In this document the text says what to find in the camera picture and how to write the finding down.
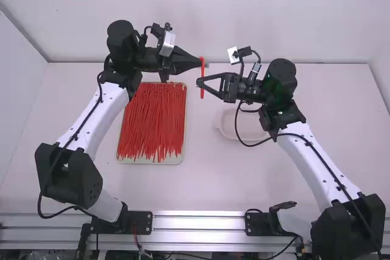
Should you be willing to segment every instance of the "metal extrusion frame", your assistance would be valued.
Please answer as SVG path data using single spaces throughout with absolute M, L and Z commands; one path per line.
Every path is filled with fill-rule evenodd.
M 154 211 L 153 230 L 139 236 L 140 244 L 151 251 L 278 252 L 291 237 L 249 237 L 241 211 Z M 0 249 L 75 250 L 81 226 L 90 218 L 83 214 L 62 214 L 43 220 L 37 214 L 0 214 Z M 94 250 L 96 236 L 88 239 Z M 305 242 L 306 251 L 311 251 Z M 100 234 L 99 248 L 137 250 L 132 235 Z M 286 252 L 294 253 L 295 244 Z M 386 218 L 382 253 L 390 253 L 390 218 Z

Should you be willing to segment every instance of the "bundle of red zip ties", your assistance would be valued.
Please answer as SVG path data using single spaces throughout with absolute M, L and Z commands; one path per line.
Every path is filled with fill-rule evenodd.
M 187 87 L 182 83 L 141 83 L 126 106 L 118 158 L 164 161 L 183 151 Z

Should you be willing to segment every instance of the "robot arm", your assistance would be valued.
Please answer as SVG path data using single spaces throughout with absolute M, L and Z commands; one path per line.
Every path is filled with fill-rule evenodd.
M 380 254 L 385 205 L 377 194 L 364 195 L 349 181 L 314 138 L 305 116 L 293 100 L 297 86 L 295 64 L 275 59 L 269 64 L 264 79 L 259 80 L 256 77 L 261 68 L 260 58 L 249 76 L 243 77 L 243 57 L 255 51 L 250 47 L 234 47 L 228 49 L 228 53 L 231 64 L 241 62 L 240 74 L 224 72 L 201 77 L 197 85 L 224 102 L 240 100 L 239 107 L 243 102 L 262 104 L 258 114 L 263 130 L 292 158 L 321 212 L 313 223 L 299 222 L 289 212 L 296 203 L 285 202 L 271 207 L 268 217 L 261 216 L 262 223 L 276 234 L 293 232 L 310 239 L 314 253 L 321 259 L 355 259 L 375 251 Z M 219 90 L 205 84 L 213 79 L 221 79 Z
M 107 46 L 110 55 L 104 70 L 98 75 L 99 88 L 76 122 L 55 144 L 42 143 L 35 152 L 41 197 L 62 203 L 72 203 L 77 209 L 128 228 L 125 203 L 103 190 L 103 179 L 93 161 L 97 149 L 118 113 L 131 101 L 142 79 L 142 72 L 157 72 L 162 82 L 200 67 L 201 61 L 174 45 L 174 34 L 166 23 L 151 26 L 158 39 L 157 48 L 145 47 L 146 30 L 139 35 L 127 21 L 116 21 L 108 29 Z

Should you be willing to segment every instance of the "cable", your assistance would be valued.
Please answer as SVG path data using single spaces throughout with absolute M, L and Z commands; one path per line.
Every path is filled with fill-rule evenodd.
M 290 243 L 287 244 L 280 252 L 276 253 L 275 255 L 268 257 L 268 258 L 258 258 L 257 260 L 271 260 L 276 258 L 277 256 L 280 256 L 282 253 L 284 253 L 292 244 L 293 242 L 298 238 L 299 236 L 295 236 Z
M 99 251 L 99 233 L 96 233 L 96 251 Z
M 360 210 L 358 209 L 358 207 L 356 206 L 355 202 L 353 202 L 353 199 L 351 197 L 351 195 L 349 195 L 348 191 L 346 190 L 345 186 L 340 182 L 339 178 L 336 176 L 336 174 L 332 171 L 332 169 L 329 167 L 329 165 L 327 164 L 327 162 L 324 160 L 324 158 L 321 156 L 321 154 L 318 152 L 318 150 L 309 142 L 309 140 L 307 140 L 306 138 L 304 138 L 303 136 L 300 136 L 296 133 L 279 133 L 276 135 L 276 137 L 279 137 L 279 136 L 294 136 L 294 137 L 298 137 L 300 139 L 302 139 L 303 141 L 305 141 L 305 145 L 306 146 L 309 146 L 313 152 L 318 156 L 318 158 L 320 159 L 320 161 L 322 162 L 322 164 L 325 166 L 325 168 L 328 170 L 328 172 L 330 173 L 330 175 L 333 177 L 333 179 L 335 179 L 335 182 L 339 185 L 340 189 L 343 191 L 343 193 L 345 194 L 345 196 L 348 198 L 349 202 L 351 203 L 351 205 L 353 206 L 354 210 L 356 211 L 356 213 L 358 214 L 358 217 L 360 218 L 360 221 L 362 221 L 363 225 L 364 225 L 364 228 L 366 229 L 366 231 L 369 233 L 369 236 L 370 236 L 370 241 L 372 242 L 372 245 L 374 246 L 374 248 L 376 249 L 377 251 L 377 254 L 378 254 L 378 257 L 379 259 L 383 259 L 382 257 L 382 253 L 377 245 L 377 241 L 376 241 L 376 238 L 370 228 L 370 226 L 368 225 L 366 219 L 364 218 L 364 216 L 362 215 L 362 213 L 360 212 Z
M 196 256 L 196 255 L 191 255 L 191 254 L 182 253 L 182 252 L 172 252 L 170 255 L 171 255 L 171 256 L 172 256 L 172 255 L 182 255 L 182 256 L 188 256 L 188 257 L 193 257 L 193 258 L 197 258 L 197 259 L 211 260 L 211 258 L 202 257 L 202 256 Z
M 268 137 L 258 143 L 255 143 L 255 144 L 246 144 L 245 142 L 243 142 L 241 140 L 241 138 L 239 137 L 239 134 L 238 134 L 238 131 L 237 131 L 237 116 L 238 116 L 238 110 L 240 110 L 240 107 L 241 105 L 243 104 L 243 101 L 240 101 L 239 104 L 238 104 L 238 107 L 237 107 L 237 110 L 236 110 L 236 114 L 235 114 L 235 119 L 234 119 L 234 127 L 235 127 L 235 131 L 236 131 L 236 136 L 238 138 L 238 140 L 241 142 L 241 144 L 243 144 L 244 146 L 246 147 L 254 147 L 254 146 L 258 146 L 268 140 L 271 139 L 271 137 Z M 300 139 L 302 139 L 303 141 L 305 141 L 305 145 L 306 146 L 309 146 L 312 151 L 317 155 L 317 157 L 321 160 L 322 164 L 325 166 L 325 168 L 328 170 L 329 174 L 333 177 L 333 179 L 335 180 L 335 182 L 339 185 L 340 189 L 343 191 L 343 193 L 345 194 L 345 196 L 348 198 L 349 202 L 351 203 L 352 207 L 354 208 L 354 210 L 356 211 L 356 213 L 358 214 L 358 217 L 360 219 L 360 221 L 363 223 L 364 225 L 364 228 L 366 229 L 366 231 L 369 233 L 369 236 L 370 236 L 370 241 L 372 242 L 372 245 L 374 246 L 375 250 L 377 251 L 377 254 L 378 254 L 378 257 L 379 259 L 383 259 L 382 258 L 382 254 L 381 254 L 381 251 L 377 245 L 377 242 L 376 242 L 376 239 L 375 239 L 375 236 L 370 228 L 370 226 L 368 225 L 366 219 L 364 218 L 364 216 L 362 215 L 362 213 L 360 212 L 360 210 L 358 209 L 358 207 L 356 206 L 355 202 L 353 202 L 353 199 L 351 197 L 351 195 L 348 193 L 348 191 L 346 190 L 345 186 L 340 182 L 339 178 L 336 176 L 336 174 L 332 171 L 332 169 L 329 167 L 329 165 L 327 164 L 327 162 L 324 160 L 324 158 L 321 156 L 321 154 L 317 151 L 317 149 L 309 142 L 309 140 L 307 140 L 306 138 L 304 138 L 303 136 L 301 135 L 298 135 L 296 133 L 279 133 L 276 135 L 276 137 L 279 137 L 279 136 L 294 136 L 294 137 L 298 137 Z
M 240 101 L 238 103 L 238 107 L 237 107 L 237 110 L 236 110 L 236 114 L 235 114 L 235 117 L 234 117 L 234 131 L 236 131 L 236 136 L 238 138 L 238 141 L 241 142 L 242 145 L 246 146 L 246 147 L 255 147 L 255 146 L 259 146 L 260 144 L 266 142 L 266 141 L 269 141 L 271 139 L 271 137 L 268 137 L 262 141 L 259 141 L 259 142 L 256 142 L 254 144 L 246 144 L 242 139 L 241 137 L 239 137 L 239 134 L 238 134 L 238 130 L 237 130 L 237 116 L 238 116 L 238 110 L 240 109 L 240 106 L 243 104 L 243 101 Z
M 263 213 L 260 209 L 257 208 L 249 208 L 245 213 L 248 213 L 249 211 L 256 211 L 257 213 Z
M 261 57 L 260 57 L 260 54 L 259 54 L 259 53 L 257 53 L 255 50 L 252 50 L 252 53 L 253 53 L 253 54 L 255 54 L 255 55 L 257 56 L 257 58 L 258 58 L 258 61 L 257 61 L 257 63 L 261 63 Z
M 259 109 L 256 109 L 256 110 L 243 110 L 241 109 L 241 107 L 239 108 L 239 110 L 243 113 L 257 113 L 259 112 L 260 108 Z
M 151 29 L 151 28 L 152 28 L 152 26 L 146 26 L 145 29 L 144 29 L 144 35 L 146 35 L 146 30 L 147 29 Z
M 92 113 L 95 111 L 95 109 L 98 107 L 98 105 L 103 101 L 103 90 L 102 90 L 102 85 L 100 84 L 100 77 L 102 75 L 103 72 L 100 72 L 97 77 L 96 77 L 96 80 L 97 80 L 97 85 L 99 87 L 99 98 L 97 99 L 95 105 L 93 106 L 93 108 L 91 109 L 91 111 L 87 114 L 87 116 L 85 117 L 85 119 L 83 120 L 83 122 L 80 124 L 79 128 L 76 130 L 76 132 L 73 133 L 73 135 L 70 137 L 70 139 L 68 140 L 67 143 L 65 143 L 65 145 L 62 147 L 62 149 L 58 152 L 57 156 L 55 157 L 50 169 L 49 169 L 49 172 L 45 178 L 45 180 L 43 181 L 43 184 L 42 184 L 42 188 L 41 188 L 41 191 L 39 192 L 39 196 L 38 196 L 38 202 L 37 202 L 37 209 L 38 209 L 38 214 L 39 216 L 42 218 L 42 219 L 52 219 L 53 217 L 56 217 L 56 216 L 59 216 L 60 214 L 64 213 L 65 211 L 68 211 L 70 209 L 74 209 L 74 210 L 79 210 L 81 211 L 82 213 L 88 215 L 88 216 L 91 216 L 91 217 L 94 217 L 94 215 L 88 213 L 87 211 L 85 211 L 84 209 L 82 209 L 81 207 L 78 207 L 76 205 L 73 205 L 73 206 L 69 206 L 67 208 L 64 208 L 63 210 L 60 210 L 59 212 L 57 213 L 53 213 L 53 214 L 50 214 L 49 216 L 46 216 L 42 213 L 42 210 L 41 210 L 41 203 L 42 203 L 42 190 L 45 190 L 46 187 L 48 186 L 48 183 L 49 183 L 49 179 L 50 179 L 50 176 L 51 174 L 53 173 L 53 170 L 55 169 L 55 167 L 58 165 L 59 161 L 60 161 L 60 158 L 62 156 L 62 154 L 64 153 L 65 149 L 72 143 L 72 141 L 74 140 L 77 140 L 77 135 L 80 133 L 81 129 L 83 128 L 83 126 L 85 125 L 85 123 L 87 123 L 87 120 L 91 117 Z

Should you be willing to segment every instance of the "white wall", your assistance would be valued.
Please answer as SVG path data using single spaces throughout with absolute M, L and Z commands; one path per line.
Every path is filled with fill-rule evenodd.
M 48 65 L 0 11 L 0 184 Z
M 169 21 L 177 44 L 226 60 L 251 45 L 265 60 L 368 61 L 390 105 L 389 0 L 0 0 L 52 61 L 101 61 L 106 28 Z

